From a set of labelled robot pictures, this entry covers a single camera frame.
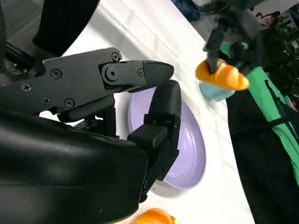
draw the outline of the gray floor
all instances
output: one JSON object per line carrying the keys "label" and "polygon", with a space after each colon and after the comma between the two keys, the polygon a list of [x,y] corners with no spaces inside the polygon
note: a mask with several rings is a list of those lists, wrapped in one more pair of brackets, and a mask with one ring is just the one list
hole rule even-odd
{"label": "gray floor", "polygon": [[36,54],[32,39],[38,31],[43,0],[1,0],[7,41],[30,55]]}

